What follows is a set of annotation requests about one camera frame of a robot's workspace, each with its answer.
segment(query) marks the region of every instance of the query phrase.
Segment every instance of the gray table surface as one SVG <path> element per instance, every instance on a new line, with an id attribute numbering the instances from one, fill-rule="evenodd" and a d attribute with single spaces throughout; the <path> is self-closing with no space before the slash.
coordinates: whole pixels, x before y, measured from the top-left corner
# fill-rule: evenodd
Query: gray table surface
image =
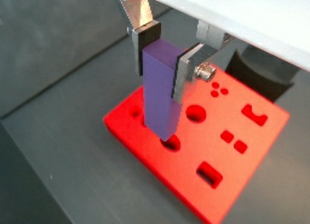
<path id="1" fill-rule="evenodd" d="M 161 22 L 164 39 L 195 43 L 193 19 L 171 11 Z M 228 57 L 213 60 L 224 67 Z M 224 223 L 310 223 L 310 74 L 294 81 L 277 100 L 290 123 Z M 140 84 L 125 38 L 2 120 L 73 223 L 200 223 L 101 122 Z"/>
<path id="2" fill-rule="evenodd" d="M 0 117 L 122 37 L 114 0 L 0 0 Z"/>

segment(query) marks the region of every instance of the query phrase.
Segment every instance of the red shape sorter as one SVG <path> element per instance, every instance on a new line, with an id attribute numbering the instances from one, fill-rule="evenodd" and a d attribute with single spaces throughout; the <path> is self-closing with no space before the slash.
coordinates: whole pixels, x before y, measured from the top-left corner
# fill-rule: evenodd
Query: red shape sorter
<path id="1" fill-rule="evenodd" d="M 217 70 L 183 103 L 175 135 L 143 123 L 143 88 L 104 117 L 110 133 L 205 223 L 219 223 L 290 115 Z"/>

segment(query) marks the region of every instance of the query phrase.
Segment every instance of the purple rectangular peg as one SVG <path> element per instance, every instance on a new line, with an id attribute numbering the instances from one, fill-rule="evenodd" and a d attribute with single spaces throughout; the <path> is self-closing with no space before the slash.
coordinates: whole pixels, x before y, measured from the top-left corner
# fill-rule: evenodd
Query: purple rectangular peg
<path id="1" fill-rule="evenodd" d="M 171 97 L 176 57 L 181 53 L 181 49 L 161 39 L 143 49 L 144 123 L 163 141 L 176 131 L 181 110 Z"/>

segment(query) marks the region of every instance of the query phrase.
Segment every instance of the rectangular hole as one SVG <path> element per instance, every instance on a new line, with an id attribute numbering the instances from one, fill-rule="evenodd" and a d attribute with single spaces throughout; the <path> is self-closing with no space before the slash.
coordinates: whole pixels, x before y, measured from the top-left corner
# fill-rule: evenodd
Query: rectangular hole
<path id="1" fill-rule="evenodd" d="M 223 176 L 205 161 L 197 167 L 196 173 L 209 184 L 211 188 L 215 189 L 223 179 Z"/>

